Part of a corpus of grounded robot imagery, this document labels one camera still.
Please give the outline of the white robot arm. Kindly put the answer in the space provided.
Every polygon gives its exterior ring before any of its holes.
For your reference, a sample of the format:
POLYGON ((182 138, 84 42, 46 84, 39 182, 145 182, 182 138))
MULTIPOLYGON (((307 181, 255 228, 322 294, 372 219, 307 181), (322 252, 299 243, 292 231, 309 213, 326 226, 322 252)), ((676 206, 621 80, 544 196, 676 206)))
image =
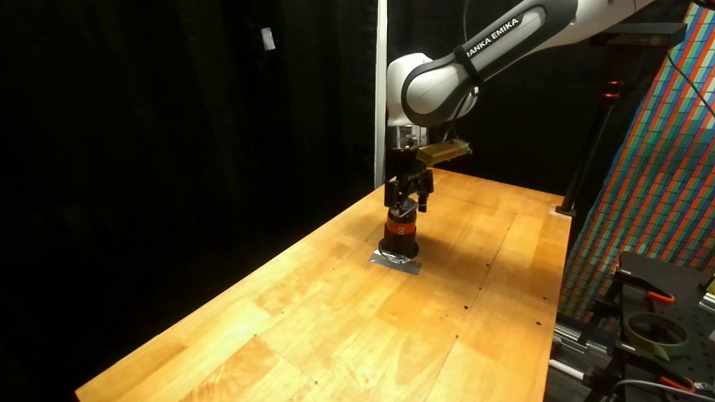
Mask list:
POLYGON ((406 53, 385 66, 385 122, 426 132, 470 111, 478 86, 520 57, 592 37, 651 0, 520 0, 442 57, 406 53))

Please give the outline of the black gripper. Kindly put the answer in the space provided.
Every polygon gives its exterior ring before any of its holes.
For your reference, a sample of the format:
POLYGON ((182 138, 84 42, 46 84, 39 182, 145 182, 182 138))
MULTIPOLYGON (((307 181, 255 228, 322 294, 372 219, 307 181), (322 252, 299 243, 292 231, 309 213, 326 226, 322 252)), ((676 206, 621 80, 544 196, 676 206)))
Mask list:
POLYGON ((411 195, 418 196, 418 210, 426 213, 426 200, 432 191, 432 171, 416 158, 416 149, 391 149, 385 153, 384 174, 384 204, 389 206, 389 219, 399 220, 399 200, 406 200, 411 195))

